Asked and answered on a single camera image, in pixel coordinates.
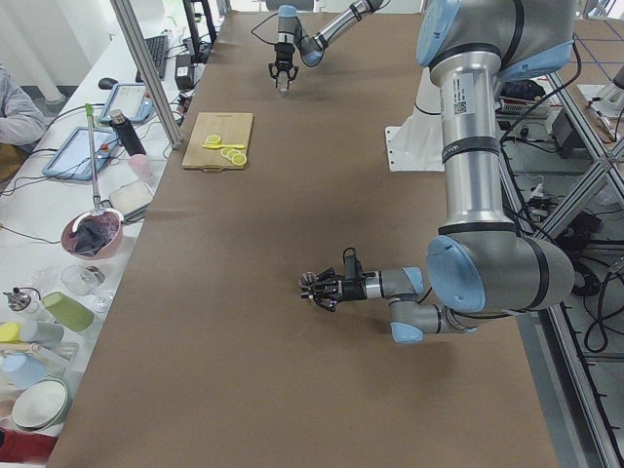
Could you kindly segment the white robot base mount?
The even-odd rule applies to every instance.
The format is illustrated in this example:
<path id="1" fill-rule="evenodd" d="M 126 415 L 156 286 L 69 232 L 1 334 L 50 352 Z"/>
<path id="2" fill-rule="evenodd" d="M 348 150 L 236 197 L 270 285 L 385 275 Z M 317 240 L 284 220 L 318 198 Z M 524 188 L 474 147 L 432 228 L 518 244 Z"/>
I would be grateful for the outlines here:
<path id="1" fill-rule="evenodd" d="M 411 116 L 386 127 L 386 154 L 391 172 L 442 172 L 443 137 L 440 90 L 422 70 Z"/>

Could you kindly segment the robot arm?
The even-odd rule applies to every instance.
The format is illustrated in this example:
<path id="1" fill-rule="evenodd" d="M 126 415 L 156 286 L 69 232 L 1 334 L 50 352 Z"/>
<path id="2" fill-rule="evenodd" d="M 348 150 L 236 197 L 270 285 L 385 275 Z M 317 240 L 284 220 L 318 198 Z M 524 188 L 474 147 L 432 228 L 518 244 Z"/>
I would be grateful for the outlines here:
<path id="1" fill-rule="evenodd" d="M 448 218 L 428 245 L 427 267 L 366 272 L 345 251 L 344 270 L 300 277 L 300 295 L 387 300 L 398 343 L 470 333 L 480 323 L 542 309 L 571 292 L 574 272 L 557 246 L 518 236 L 502 205 L 495 87 L 561 69 L 573 48 L 571 1 L 435 1 L 421 25 L 417 62 L 441 100 Z"/>
<path id="2" fill-rule="evenodd" d="M 348 8 L 315 34 L 309 34 L 297 15 L 310 11 L 311 1 L 268 1 L 269 11 L 278 17 L 277 41 L 273 44 L 275 58 L 268 63 L 270 77 L 280 93 L 286 93 L 296 79 L 298 67 L 293 64 L 295 52 L 307 67 L 317 66 L 326 49 L 349 28 L 384 8 L 387 2 L 376 0 L 353 1 Z"/>

